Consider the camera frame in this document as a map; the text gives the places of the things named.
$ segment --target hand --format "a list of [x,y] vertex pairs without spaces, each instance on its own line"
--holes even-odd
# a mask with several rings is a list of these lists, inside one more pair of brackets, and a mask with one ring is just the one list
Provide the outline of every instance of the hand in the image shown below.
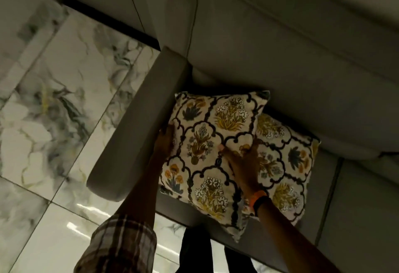
[[168,125],[166,130],[159,130],[154,144],[154,154],[167,158],[173,149],[174,125]]
[[234,154],[228,147],[219,145],[218,149],[222,156],[229,162],[235,182],[241,188],[244,196],[249,199],[256,192],[261,190],[258,183],[258,172],[260,169],[258,160],[259,140],[254,139],[251,149],[243,157]]

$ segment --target throw pillow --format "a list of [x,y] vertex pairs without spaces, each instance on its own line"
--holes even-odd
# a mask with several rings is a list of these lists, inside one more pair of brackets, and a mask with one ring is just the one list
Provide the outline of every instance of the throw pillow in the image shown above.
[[[256,134],[260,140],[258,181],[295,225],[305,213],[307,185],[320,140],[300,134],[265,113],[258,118]],[[243,213],[254,215],[248,201]]]
[[217,146],[240,151],[251,145],[269,92],[240,95],[176,95],[170,121],[175,125],[171,157],[163,165],[163,193],[189,203],[217,220],[238,241],[245,229],[241,190]]

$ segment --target person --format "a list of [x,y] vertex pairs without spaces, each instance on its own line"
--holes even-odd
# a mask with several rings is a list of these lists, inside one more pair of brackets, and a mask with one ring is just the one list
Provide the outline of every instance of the person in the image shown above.
[[[162,165],[173,148],[173,132],[173,125],[168,125],[164,131],[160,130],[144,173],[115,214],[93,232],[89,246],[75,266],[75,273],[152,272],[156,249],[153,226],[158,179]],[[262,194],[257,181],[257,140],[254,140],[251,149],[243,157],[223,145],[218,148],[232,168],[237,185],[250,200],[260,222],[282,255],[288,271],[339,272],[291,225],[271,199],[265,193]],[[243,269],[244,265],[249,266],[249,257],[230,249],[225,249],[225,253],[230,273],[255,271],[253,267]],[[198,227],[186,230],[177,272],[213,272],[209,235],[205,230]]]

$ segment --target rolled-up sleeve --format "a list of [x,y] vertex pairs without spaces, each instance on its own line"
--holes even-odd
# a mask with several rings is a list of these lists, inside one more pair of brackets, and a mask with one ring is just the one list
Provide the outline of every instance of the rolled-up sleeve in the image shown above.
[[129,215],[113,215],[93,233],[75,273],[152,273],[156,235]]

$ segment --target sofa backrest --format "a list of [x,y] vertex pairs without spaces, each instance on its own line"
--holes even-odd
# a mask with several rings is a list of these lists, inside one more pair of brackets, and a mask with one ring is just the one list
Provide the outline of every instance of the sofa backrest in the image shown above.
[[399,151],[394,29],[335,0],[167,0],[166,27],[166,45],[197,73],[270,89],[269,105],[324,148],[351,159]]

